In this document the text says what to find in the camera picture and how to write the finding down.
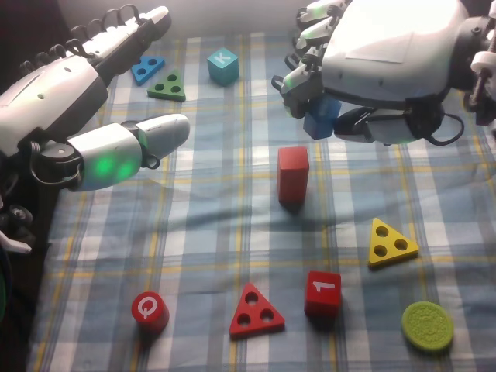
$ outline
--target triangle block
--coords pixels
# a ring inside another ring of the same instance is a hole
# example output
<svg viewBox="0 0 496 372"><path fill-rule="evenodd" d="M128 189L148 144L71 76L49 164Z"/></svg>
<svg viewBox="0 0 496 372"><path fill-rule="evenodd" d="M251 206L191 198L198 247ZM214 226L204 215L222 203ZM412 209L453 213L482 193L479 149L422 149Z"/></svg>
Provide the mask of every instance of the triangle block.
<svg viewBox="0 0 496 372"><path fill-rule="evenodd" d="M394 264L419 253L417 243L405 238L380 219L372 222L370 233L369 267Z"/></svg>
<svg viewBox="0 0 496 372"><path fill-rule="evenodd" d="M159 69L165 65L165 58L162 57L141 57L139 63L131 67L134 80L138 85L143 85L145 81L155 75Z"/></svg>
<svg viewBox="0 0 496 372"><path fill-rule="evenodd" d="M231 339L242 339L283 329L282 315L253 284L248 283L232 318L229 328Z"/></svg>
<svg viewBox="0 0 496 372"><path fill-rule="evenodd" d="M186 95L179 70L171 71L164 79L146 91L148 97L184 102Z"/></svg>

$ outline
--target plaid tablecloth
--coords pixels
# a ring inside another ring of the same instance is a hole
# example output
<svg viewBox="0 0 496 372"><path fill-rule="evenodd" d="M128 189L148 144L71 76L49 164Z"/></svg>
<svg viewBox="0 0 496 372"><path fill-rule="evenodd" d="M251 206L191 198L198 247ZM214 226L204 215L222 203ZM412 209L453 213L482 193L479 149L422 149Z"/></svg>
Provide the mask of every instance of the plaid tablecloth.
<svg viewBox="0 0 496 372"><path fill-rule="evenodd" d="M239 56L241 78L222 88L206 58ZM496 370L496 146L460 108L464 136L446 147L314 142L270 86L285 74L286 36L252 34L164 40L184 76L183 104L146 96L131 73L112 82L91 126L183 113L189 140L157 170L95 192L61 196L32 334L29 370L40 371L494 371ZM440 139L457 131L447 123ZM277 149L308 147L310 175L298 215L277 202ZM378 217L420 245L419 257L367 267ZM340 273L343 308L332 331L303 312L309 270ZM285 332L231 342L229 325L246 282L286 319ZM140 343L133 299L158 291L170 323ZM401 314L414 301L453 317L450 353L407 347Z"/></svg>

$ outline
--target dark background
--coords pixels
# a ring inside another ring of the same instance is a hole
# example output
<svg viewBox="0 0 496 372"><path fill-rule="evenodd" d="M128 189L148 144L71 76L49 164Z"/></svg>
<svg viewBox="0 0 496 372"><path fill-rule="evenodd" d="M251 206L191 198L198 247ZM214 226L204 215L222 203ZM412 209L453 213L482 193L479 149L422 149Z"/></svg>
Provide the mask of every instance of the dark background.
<svg viewBox="0 0 496 372"><path fill-rule="evenodd" d="M462 0L462 3L471 16L485 16L491 0ZM19 65L23 61L33 61L37 53L47 52L54 44L64 44L70 38L57 0L0 0L0 94L21 78ZM43 202L38 202L36 195L42 192ZM26 370L29 334L36 312L47 235L57 193L40 190L26 180L15 198L16 204L35 212L32 230L37 236L37 243L29 256L10 256L14 289L12 301L0 325L0 365L2 371L8 372Z"/></svg>

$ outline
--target round green object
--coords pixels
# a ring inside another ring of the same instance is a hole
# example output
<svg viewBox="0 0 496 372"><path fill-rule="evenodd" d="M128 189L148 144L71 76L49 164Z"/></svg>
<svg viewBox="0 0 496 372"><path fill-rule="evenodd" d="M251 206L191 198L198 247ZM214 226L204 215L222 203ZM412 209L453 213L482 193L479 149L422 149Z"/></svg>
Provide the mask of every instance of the round green object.
<svg viewBox="0 0 496 372"><path fill-rule="evenodd" d="M408 306L401 317L401 327L408 341L421 350L438 353L453 340L453 321L439 305L421 301Z"/></svg>
<svg viewBox="0 0 496 372"><path fill-rule="evenodd" d="M5 308L7 307L7 293L5 290L5 282L3 280L2 269L0 269L0 322L5 314Z"/></svg>

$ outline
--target robotic arm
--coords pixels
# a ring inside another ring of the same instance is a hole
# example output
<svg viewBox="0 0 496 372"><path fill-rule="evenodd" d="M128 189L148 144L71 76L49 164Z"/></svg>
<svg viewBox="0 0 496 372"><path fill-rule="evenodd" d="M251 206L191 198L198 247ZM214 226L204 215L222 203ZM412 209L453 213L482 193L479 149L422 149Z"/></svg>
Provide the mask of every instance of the robotic arm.
<svg viewBox="0 0 496 372"><path fill-rule="evenodd" d="M459 0L319 0L298 10L292 71L272 85L298 119L323 95L362 106L336 119L343 140L444 146L463 134L443 109L451 88L478 125L496 119L495 19L496 2L488 17L468 18ZM460 131L441 142L432 134L445 116Z"/></svg>
<svg viewBox="0 0 496 372"><path fill-rule="evenodd" d="M124 22L128 10L133 17ZM115 27L106 26L111 16L117 18ZM26 76L0 96L0 184L7 170L28 170L40 184L90 191L124 181L141 167L159 167L160 159L188 138L184 115L159 115L77 133L105 103L112 79L136 64L170 24L164 6L140 14L134 5L125 5L88 27L75 27L77 38L65 46L37 54L34 63L24 62ZM90 28L98 33L90 36ZM6 196L2 190L0 209ZM7 237L1 222L0 246L29 252L28 244Z"/></svg>

